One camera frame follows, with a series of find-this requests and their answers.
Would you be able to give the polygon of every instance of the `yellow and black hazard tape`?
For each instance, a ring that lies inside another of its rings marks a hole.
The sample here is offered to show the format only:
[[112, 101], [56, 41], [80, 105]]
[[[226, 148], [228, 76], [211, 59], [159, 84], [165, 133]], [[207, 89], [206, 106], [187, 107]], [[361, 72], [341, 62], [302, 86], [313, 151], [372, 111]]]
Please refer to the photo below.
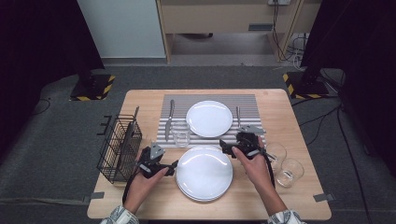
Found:
[[289, 95], [291, 99], [314, 99], [314, 98], [326, 98], [329, 94], [298, 94], [294, 91], [293, 85], [290, 82], [288, 74], [283, 75], [283, 80], [288, 87]]
[[111, 86], [113, 85], [113, 81], [114, 78], [116, 78], [116, 76], [109, 76], [108, 77], [108, 81], [107, 84], [103, 90], [103, 93], [100, 95], [95, 95], [95, 96], [89, 96], [89, 95], [78, 95], [78, 96], [74, 96], [74, 97], [70, 97], [71, 101], [91, 101], [91, 100], [104, 100], [107, 95], [108, 92], [111, 89]]

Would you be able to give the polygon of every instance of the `black wire basket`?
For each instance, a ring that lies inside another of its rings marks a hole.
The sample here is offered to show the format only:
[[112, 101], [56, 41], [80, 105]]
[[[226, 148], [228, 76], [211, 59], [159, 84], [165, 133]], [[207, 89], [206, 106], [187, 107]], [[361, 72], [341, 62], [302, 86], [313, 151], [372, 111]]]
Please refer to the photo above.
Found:
[[133, 115], [117, 115], [108, 128], [97, 168], [112, 184], [127, 182], [134, 170], [142, 133]]

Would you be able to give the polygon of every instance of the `white cabinet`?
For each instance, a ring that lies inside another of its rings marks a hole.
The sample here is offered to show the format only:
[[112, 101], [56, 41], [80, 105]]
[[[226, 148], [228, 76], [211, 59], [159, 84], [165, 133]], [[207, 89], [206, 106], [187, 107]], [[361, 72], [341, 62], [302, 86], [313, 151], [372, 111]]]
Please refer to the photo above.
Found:
[[155, 0], [78, 0], [102, 58], [165, 58]]

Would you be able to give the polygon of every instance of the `gray carpet floor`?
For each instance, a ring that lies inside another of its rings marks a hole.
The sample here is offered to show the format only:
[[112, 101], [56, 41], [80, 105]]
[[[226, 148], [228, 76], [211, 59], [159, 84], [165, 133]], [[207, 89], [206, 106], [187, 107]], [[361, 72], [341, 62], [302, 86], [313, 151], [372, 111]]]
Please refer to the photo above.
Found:
[[[100, 124], [106, 121], [104, 116], [120, 112], [128, 90], [285, 90], [282, 75], [294, 71], [294, 68], [124, 66], [108, 67], [106, 70], [116, 78], [107, 98], [102, 101], [69, 101], [77, 76], [63, 78], [43, 89], [42, 100], [0, 167], [1, 224], [99, 223], [100, 220], [87, 217], [88, 205], [82, 200], [91, 195], [99, 176], [96, 163], [104, 140], [103, 136], [97, 135], [103, 131]], [[290, 99], [291, 104], [301, 101]], [[302, 124], [329, 113], [340, 103], [338, 98], [319, 99], [294, 105], [293, 109], [298, 122]], [[365, 200], [372, 223], [394, 223], [396, 179], [389, 175], [380, 158], [366, 155], [348, 113], [340, 110], [338, 115], [352, 157], [337, 121], [337, 110], [323, 121], [317, 119], [301, 126], [305, 142], [308, 144], [313, 141], [308, 145], [308, 150], [324, 192], [331, 193], [336, 199], [329, 202], [332, 209], [330, 220], [307, 222], [369, 223], [364, 208]], [[71, 205], [28, 203], [16, 199], [62, 200], [62, 203]]]

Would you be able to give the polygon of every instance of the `wooden table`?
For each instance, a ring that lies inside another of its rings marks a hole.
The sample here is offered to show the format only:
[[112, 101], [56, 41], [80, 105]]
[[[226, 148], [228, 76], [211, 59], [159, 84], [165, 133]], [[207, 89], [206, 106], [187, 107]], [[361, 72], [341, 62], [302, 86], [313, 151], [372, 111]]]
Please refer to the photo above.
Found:
[[[332, 215], [326, 201], [317, 203], [314, 195], [323, 193], [318, 175], [309, 156], [289, 97], [283, 90], [137, 90], [128, 91], [121, 114], [133, 114], [139, 107], [137, 122], [143, 133], [141, 147], [155, 141], [165, 94], [254, 94], [262, 126], [267, 131], [267, 144], [278, 142], [288, 151], [288, 157], [300, 161], [304, 176], [296, 184], [276, 190], [288, 208], [299, 212], [304, 220], [326, 220]], [[161, 163], [178, 160], [186, 148], [168, 148]], [[233, 182], [227, 192], [210, 203], [198, 203], [185, 196], [177, 186], [175, 176], [166, 176], [147, 197], [137, 212], [140, 219], [217, 219], [264, 220], [268, 218], [259, 194], [254, 189], [238, 160], [233, 164]], [[125, 184], [111, 184], [99, 175], [94, 192], [104, 192], [103, 199], [92, 199], [88, 217], [103, 218], [121, 204]]]

